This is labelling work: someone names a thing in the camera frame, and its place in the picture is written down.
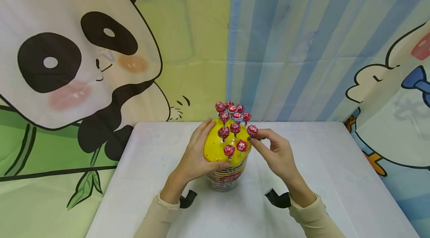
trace beige sleeve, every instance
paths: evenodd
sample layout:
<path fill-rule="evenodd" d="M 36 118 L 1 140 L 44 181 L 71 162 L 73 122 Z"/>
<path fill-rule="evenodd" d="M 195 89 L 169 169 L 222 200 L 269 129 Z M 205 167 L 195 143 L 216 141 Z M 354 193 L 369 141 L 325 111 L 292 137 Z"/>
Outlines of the beige sleeve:
<path fill-rule="evenodd" d="M 308 207 L 300 207 L 291 199 L 290 215 L 299 223 L 307 238 L 345 238 L 328 215 L 321 197 Z"/>
<path fill-rule="evenodd" d="M 178 212 L 179 203 L 166 203 L 160 199 L 160 194 L 158 193 L 152 200 L 148 212 L 134 238 L 166 238 L 170 225 Z"/>

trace black bracket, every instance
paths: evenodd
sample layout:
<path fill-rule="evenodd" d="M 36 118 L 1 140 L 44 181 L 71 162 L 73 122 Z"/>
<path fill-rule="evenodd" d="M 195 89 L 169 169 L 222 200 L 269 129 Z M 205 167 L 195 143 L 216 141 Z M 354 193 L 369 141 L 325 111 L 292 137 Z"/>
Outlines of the black bracket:
<path fill-rule="evenodd" d="M 288 192 L 279 196 L 274 189 L 270 189 L 266 194 L 264 194 L 266 198 L 276 207 L 280 209 L 285 209 L 291 206 L 291 199 Z"/>
<path fill-rule="evenodd" d="M 181 196 L 181 198 L 179 199 L 179 202 L 180 202 L 179 207 L 181 209 L 187 209 L 193 204 L 194 198 L 196 196 L 197 196 L 197 193 L 195 193 L 192 190 L 189 190 L 186 198 Z"/>

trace hand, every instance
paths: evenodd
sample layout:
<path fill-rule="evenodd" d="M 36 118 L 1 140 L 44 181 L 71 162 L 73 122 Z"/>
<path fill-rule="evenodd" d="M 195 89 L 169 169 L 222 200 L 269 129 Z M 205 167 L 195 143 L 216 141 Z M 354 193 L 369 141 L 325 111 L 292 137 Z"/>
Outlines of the hand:
<path fill-rule="evenodd" d="M 270 140 L 270 149 L 258 140 L 266 138 Z M 272 172 L 284 181 L 290 197 L 298 205 L 306 207 L 314 203 L 317 198 L 298 172 L 288 140 L 271 129 L 261 129 L 249 142 L 263 156 Z"/>
<path fill-rule="evenodd" d="M 228 162 L 208 162 L 203 157 L 206 138 L 214 126 L 215 121 L 207 119 L 193 132 L 178 167 L 170 174 L 161 191 L 162 200 L 177 204 L 188 182 L 207 173 L 230 167 Z"/>
<path fill-rule="evenodd" d="M 258 140 L 266 138 L 271 142 L 270 149 Z M 255 138 L 251 138 L 249 142 L 263 156 L 272 172 L 285 183 L 292 182 L 300 176 L 288 140 L 271 129 L 259 129 Z"/>

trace panda eye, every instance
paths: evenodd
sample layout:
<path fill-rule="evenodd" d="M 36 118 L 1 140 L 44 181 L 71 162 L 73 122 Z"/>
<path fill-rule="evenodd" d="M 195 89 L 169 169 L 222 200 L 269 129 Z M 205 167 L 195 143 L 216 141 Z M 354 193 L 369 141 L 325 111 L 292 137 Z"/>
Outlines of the panda eye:
<path fill-rule="evenodd" d="M 102 12 L 88 12 L 81 19 L 85 37 L 96 46 L 133 55 L 138 49 L 136 39 L 122 24 Z"/>
<path fill-rule="evenodd" d="M 55 91 L 71 82 L 81 61 L 78 46 L 52 32 L 30 37 L 18 51 L 18 67 L 25 82 L 40 93 Z"/>

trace yellow foam ball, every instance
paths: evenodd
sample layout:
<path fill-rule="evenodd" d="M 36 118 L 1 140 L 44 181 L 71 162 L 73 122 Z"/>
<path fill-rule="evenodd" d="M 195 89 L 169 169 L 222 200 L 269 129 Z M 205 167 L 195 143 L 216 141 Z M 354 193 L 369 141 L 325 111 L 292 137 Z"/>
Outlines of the yellow foam ball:
<path fill-rule="evenodd" d="M 208 138 L 206 139 L 205 147 L 203 148 L 203 156 L 209 162 L 230 162 L 231 166 L 239 165 L 249 154 L 251 151 L 251 144 L 248 141 L 249 134 L 246 131 L 246 128 L 243 125 L 240 125 L 240 132 L 234 134 L 230 132 L 230 135 L 226 138 L 225 142 L 222 141 L 222 138 L 218 136 L 218 130 L 223 127 L 223 122 L 220 119 L 216 119 L 216 125 L 210 131 Z M 228 121 L 225 125 L 230 128 L 230 125 L 235 123 L 233 121 Z M 247 149 L 245 152 L 240 152 L 236 148 L 236 144 L 239 140 L 243 140 L 246 142 Z M 226 155 L 224 155 L 224 147 L 226 145 L 232 145 L 235 147 L 235 151 L 233 156 L 231 157 L 231 161 L 228 159 Z"/>

